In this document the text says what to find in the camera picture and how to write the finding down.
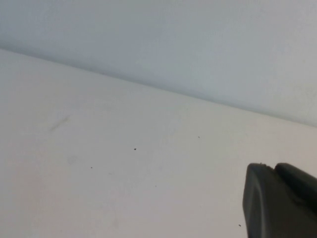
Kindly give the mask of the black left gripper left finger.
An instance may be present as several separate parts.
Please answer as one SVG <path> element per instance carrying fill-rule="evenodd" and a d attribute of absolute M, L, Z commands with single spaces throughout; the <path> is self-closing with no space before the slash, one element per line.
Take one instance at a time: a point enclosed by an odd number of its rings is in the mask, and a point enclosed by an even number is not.
<path fill-rule="evenodd" d="M 317 236 L 317 214 L 267 165 L 248 165 L 243 211 L 250 238 Z"/>

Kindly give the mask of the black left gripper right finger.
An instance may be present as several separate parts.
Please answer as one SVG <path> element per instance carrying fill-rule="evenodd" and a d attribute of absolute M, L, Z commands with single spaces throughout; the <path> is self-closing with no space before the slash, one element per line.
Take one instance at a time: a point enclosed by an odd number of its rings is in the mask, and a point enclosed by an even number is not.
<path fill-rule="evenodd" d="M 317 213 L 317 178 L 287 163 L 278 163 L 274 170 L 290 189 Z"/>

